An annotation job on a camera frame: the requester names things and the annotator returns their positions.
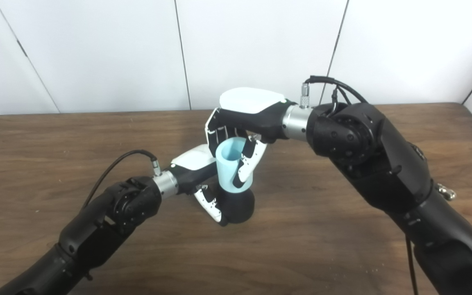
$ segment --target metal connector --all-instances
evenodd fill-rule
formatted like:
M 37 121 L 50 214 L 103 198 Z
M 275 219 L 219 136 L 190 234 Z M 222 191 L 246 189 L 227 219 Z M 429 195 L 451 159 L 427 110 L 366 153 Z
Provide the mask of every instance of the metal connector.
M 302 83 L 302 96 L 300 97 L 300 108 L 309 107 L 309 83 Z
M 159 167 L 158 160 L 152 161 L 152 168 L 154 169 L 154 175 L 160 176 L 161 175 L 161 168 Z
M 449 189 L 440 183 L 438 183 L 438 192 L 444 196 L 446 200 L 454 200 L 456 198 L 456 192 L 453 189 Z

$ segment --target wooden table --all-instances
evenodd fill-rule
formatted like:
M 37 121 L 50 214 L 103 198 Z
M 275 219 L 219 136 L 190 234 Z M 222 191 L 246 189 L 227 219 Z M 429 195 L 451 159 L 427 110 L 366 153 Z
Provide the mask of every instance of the wooden table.
M 472 223 L 472 115 L 454 103 L 380 106 L 455 189 Z M 103 170 L 146 149 L 162 165 L 204 142 L 209 111 L 0 116 L 0 286 L 42 256 Z M 105 186 L 149 173 L 131 157 Z M 411 294 L 404 236 L 306 143 L 268 147 L 254 216 L 220 227 L 191 196 L 166 199 L 73 294 Z M 435 294 L 418 269 L 422 295 Z

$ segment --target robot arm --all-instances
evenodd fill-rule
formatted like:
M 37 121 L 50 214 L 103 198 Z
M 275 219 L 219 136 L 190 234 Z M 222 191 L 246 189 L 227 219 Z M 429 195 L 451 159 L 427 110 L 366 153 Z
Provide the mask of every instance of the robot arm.
M 59 241 L 32 267 L 0 288 L 0 295 L 65 295 L 89 271 L 103 265 L 161 200 L 192 194 L 216 174 L 215 159 L 200 145 L 172 160 L 155 176 L 139 176 L 107 187 L 61 231 Z
M 268 100 L 255 112 L 224 109 L 222 101 L 219 121 L 227 128 L 259 133 L 269 143 L 289 138 L 306 141 L 409 237 L 416 260 L 439 294 L 472 294 L 472 226 L 446 202 L 454 193 L 431 178 L 422 151 L 374 106 L 335 101 L 309 108 L 312 82 L 336 84 L 361 98 L 332 78 L 311 76 L 303 84 L 301 106 L 286 99 Z M 240 91 L 229 92 L 238 101 Z

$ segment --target cable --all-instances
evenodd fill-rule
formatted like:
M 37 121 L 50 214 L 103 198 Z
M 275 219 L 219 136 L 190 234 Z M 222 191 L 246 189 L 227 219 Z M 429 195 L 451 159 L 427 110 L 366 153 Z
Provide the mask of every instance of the cable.
M 413 250 L 411 248 L 411 240 L 407 236 L 405 236 L 405 246 L 407 247 L 407 258 L 409 261 L 409 273 L 411 274 L 413 293 L 414 295 L 418 295 L 418 284 L 416 284 L 416 274 L 414 273 Z
M 150 158 L 150 160 L 151 160 L 152 162 L 157 161 L 156 156 L 153 155 L 153 153 L 148 152 L 148 151 L 146 151 L 146 150 L 133 150 L 133 151 L 124 153 L 123 155 L 119 156 L 114 162 L 112 162 L 112 164 L 110 164 L 110 166 L 105 170 L 105 172 L 103 172 L 103 174 L 101 174 L 101 176 L 99 177 L 98 181 L 96 181 L 96 184 L 94 184 L 94 187 L 92 187 L 92 189 L 90 190 L 90 193 L 88 194 L 88 197 L 86 197 L 86 200 L 85 200 L 85 202 L 83 203 L 83 207 L 81 207 L 81 210 L 85 209 L 85 207 L 88 206 L 88 204 L 90 203 L 90 200 L 92 200 L 92 196 L 94 196 L 94 194 L 95 194 L 96 191 L 98 190 L 98 187 L 100 186 L 100 184 L 103 182 L 103 180 L 105 179 L 105 177 L 107 177 L 107 174 L 108 174 L 118 163 L 120 163 L 123 159 L 125 159 L 126 157 L 128 157 L 128 156 L 130 156 L 130 155 L 134 155 L 134 154 L 146 155 L 147 157 Z
M 360 102 L 368 103 L 365 98 L 362 97 L 356 90 L 352 89 L 352 87 L 348 86 L 347 84 L 340 82 L 336 80 L 335 78 L 331 77 L 326 77 L 323 75 L 312 75 L 309 77 L 309 79 L 305 80 L 304 83 L 308 84 L 314 84 L 314 83 L 324 83 L 324 84 L 334 84 L 336 86 L 339 86 L 345 90 L 347 90 L 349 93 L 351 93 L 356 99 L 358 99 Z
M 343 89 L 341 89 L 339 86 L 337 86 L 338 88 L 338 91 L 341 93 L 341 95 L 343 96 L 343 99 L 345 99 L 345 101 L 347 102 L 347 104 L 350 106 L 352 103 L 351 101 L 349 100 L 349 98 L 347 97 L 347 94 L 345 93 L 345 91 L 343 91 Z

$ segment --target light blue cup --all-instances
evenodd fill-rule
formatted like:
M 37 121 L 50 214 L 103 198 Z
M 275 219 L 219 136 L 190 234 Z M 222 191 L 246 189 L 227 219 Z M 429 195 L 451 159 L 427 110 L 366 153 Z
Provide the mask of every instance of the light blue cup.
M 245 145 L 245 138 L 233 137 L 223 141 L 216 149 L 216 167 L 218 169 L 218 182 L 222 189 L 229 193 L 239 193 L 247 190 L 252 184 L 252 174 L 242 187 L 237 188 L 232 184 L 234 176 L 238 172 L 238 163 Z

